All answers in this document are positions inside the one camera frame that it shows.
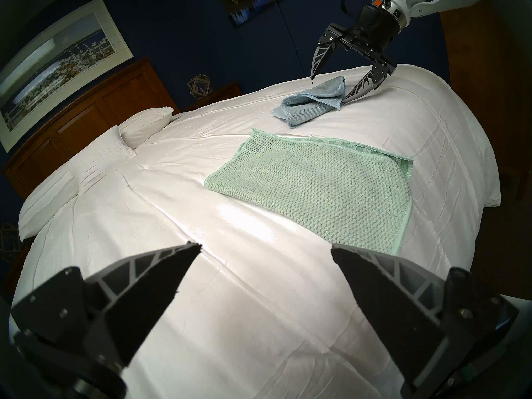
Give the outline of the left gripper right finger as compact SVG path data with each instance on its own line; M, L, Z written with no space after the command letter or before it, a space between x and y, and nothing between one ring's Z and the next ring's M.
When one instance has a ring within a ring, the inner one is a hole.
M404 378L401 393L457 393L498 361L519 310L471 272L446 279L398 256L333 243L357 306Z

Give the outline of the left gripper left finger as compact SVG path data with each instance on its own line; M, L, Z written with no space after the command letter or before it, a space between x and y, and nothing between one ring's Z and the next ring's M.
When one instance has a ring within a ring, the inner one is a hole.
M67 267L12 309L26 356L74 367L123 369L174 300L201 244L130 256L83 278Z

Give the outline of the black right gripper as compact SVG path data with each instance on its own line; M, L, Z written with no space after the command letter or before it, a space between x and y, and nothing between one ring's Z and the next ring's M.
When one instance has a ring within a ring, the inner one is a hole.
M317 42L311 64L311 79L315 78L322 65L330 58L343 36L345 51L353 49L368 60L376 61L370 71L344 97L342 104L347 104L376 90L388 76L395 72L397 64L384 54L384 50L394 36L401 32L401 25L395 15L392 15L383 5L365 5L357 17L346 6L343 6L343 12L355 19L355 24L347 30L344 36L340 25L327 26Z

